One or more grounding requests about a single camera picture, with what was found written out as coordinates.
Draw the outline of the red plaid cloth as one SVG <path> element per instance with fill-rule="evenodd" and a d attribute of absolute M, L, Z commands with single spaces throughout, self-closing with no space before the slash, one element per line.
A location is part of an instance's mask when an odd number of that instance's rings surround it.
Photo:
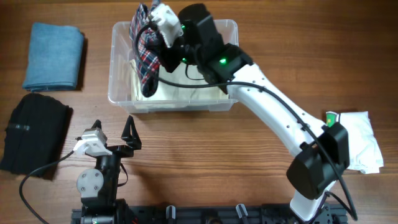
<path fill-rule="evenodd" d="M 141 82 L 141 93 L 148 98 L 155 94 L 158 81 L 152 76 L 159 75 L 160 62 L 157 54 L 159 53 L 160 37 L 157 31 L 148 28 L 140 36 L 138 42 L 139 57 L 135 50 L 135 40 L 139 31 L 149 23 L 149 14 L 161 3 L 161 0 L 153 0 L 151 7 L 141 3 L 133 15 L 129 37 L 132 41 L 132 48 L 135 53 L 135 61 L 138 68 L 138 77 Z"/>

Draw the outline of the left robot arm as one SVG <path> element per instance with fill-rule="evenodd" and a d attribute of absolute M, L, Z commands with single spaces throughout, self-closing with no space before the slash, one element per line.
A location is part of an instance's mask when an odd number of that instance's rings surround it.
<path fill-rule="evenodd" d="M 138 222 L 126 201 L 116 198 L 118 188 L 125 185 L 119 182 L 120 172 L 126 170 L 121 159 L 133 157 L 134 151 L 142 147 L 132 116 L 127 118 L 121 139 L 126 143 L 108 146 L 100 120 L 77 138 L 73 152 L 95 158 L 96 165 L 93 169 L 84 170 L 77 178 L 82 207 L 72 211 L 72 223 Z"/>

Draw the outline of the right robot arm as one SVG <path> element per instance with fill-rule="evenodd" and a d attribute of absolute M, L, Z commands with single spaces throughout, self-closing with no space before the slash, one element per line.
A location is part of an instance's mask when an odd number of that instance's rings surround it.
<path fill-rule="evenodd" d="M 161 64 L 173 71 L 181 62 L 195 65 L 206 86 L 217 86 L 263 121 L 293 157 L 287 178 L 295 193 L 290 209 L 302 223 L 314 221 L 335 182 L 349 166 L 348 132 L 327 126 L 276 88 L 252 58 L 227 43 L 203 4 L 174 13 L 159 4 L 150 21 L 162 38 Z"/>

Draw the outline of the black cloth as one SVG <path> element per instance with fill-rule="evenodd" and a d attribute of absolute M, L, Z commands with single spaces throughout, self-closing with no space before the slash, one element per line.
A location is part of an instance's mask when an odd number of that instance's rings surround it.
<path fill-rule="evenodd" d="M 51 96 L 37 93 L 24 96 L 7 124 L 1 169 L 29 174 L 56 161 L 72 111 Z"/>

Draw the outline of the white printed t-shirt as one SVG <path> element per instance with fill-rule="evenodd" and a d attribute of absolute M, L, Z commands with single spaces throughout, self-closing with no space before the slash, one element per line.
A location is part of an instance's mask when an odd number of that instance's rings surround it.
<path fill-rule="evenodd" d="M 380 147 L 374 137 L 367 111 L 336 113 L 326 112 L 326 124 L 331 127 L 340 123 L 348 132 L 349 170 L 363 174 L 380 173 L 384 166 Z"/>

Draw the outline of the cream cloth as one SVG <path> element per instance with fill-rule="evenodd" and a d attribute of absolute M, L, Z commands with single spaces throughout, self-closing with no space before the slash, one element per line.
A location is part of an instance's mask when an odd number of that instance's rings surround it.
<path fill-rule="evenodd" d="M 136 73 L 135 60 L 131 60 L 131 96 L 135 101 L 169 101 L 169 100 L 227 100 L 229 96 L 223 93 L 218 87 L 212 88 L 177 88 L 159 82 L 157 91 L 150 97 L 145 97 L 141 93 L 141 84 Z M 165 70 L 163 66 L 159 68 L 159 75 L 161 78 L 174 83 L 181 83 L 185 85 L 203 85 L 206 81 L 203 80 L 203 75 L 199 73 L 196 65 L 188 67 L 188 76 L 185 74 L 185 64 L 180 64 L 172 73 Z"/>

